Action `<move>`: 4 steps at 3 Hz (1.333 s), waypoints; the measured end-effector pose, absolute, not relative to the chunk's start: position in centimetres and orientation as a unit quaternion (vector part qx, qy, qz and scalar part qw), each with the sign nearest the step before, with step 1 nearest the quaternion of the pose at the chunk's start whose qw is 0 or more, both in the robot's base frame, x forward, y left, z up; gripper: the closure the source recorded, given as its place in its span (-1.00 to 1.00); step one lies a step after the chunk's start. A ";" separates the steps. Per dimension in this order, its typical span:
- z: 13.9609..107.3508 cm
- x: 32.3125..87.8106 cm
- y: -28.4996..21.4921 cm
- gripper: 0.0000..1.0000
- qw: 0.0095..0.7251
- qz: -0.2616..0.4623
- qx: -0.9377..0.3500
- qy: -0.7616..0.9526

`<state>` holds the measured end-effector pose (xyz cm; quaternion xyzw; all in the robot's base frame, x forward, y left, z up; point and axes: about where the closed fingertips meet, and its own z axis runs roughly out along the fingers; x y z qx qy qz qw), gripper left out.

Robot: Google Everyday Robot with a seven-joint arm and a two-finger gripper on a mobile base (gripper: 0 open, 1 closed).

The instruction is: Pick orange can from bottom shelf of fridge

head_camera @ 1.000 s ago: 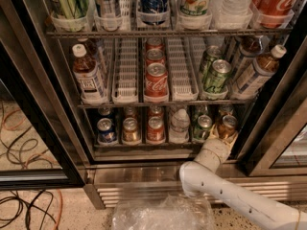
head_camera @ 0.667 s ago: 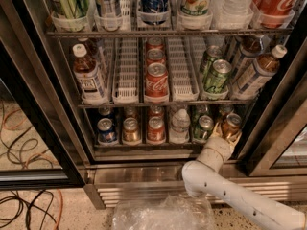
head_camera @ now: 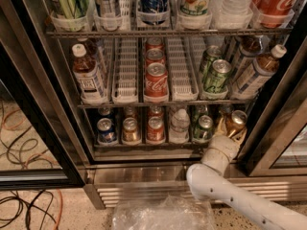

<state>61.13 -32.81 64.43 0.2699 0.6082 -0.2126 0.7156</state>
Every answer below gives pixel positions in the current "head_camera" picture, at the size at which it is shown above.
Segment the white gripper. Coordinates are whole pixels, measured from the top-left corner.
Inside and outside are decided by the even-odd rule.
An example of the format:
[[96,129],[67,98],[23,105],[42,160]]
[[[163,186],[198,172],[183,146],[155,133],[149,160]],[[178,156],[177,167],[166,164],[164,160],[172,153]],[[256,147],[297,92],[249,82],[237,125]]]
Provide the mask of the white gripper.
[[221,118],[215,129],[215,135],[208,146],[207,152],[215,156],[223,156],[230,163],[238,154],[240,145],[244,142],[247,130],[244,128],[236,138],[236,142],[227,136],[225,118]]

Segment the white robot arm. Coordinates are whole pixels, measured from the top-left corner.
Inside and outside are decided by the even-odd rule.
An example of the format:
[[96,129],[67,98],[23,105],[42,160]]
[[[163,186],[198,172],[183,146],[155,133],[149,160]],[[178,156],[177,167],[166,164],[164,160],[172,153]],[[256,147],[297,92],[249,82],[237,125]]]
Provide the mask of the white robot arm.
[[304,230],[307,217],[242,189],[224,178],[224,172],[237,155],[246,129],[233,138],[226,136],[225,118],[219,121],[217,131],[209,142],[200,163],[193,164],[186,173],[194,198],[217,199],[244,215],[262,230]]

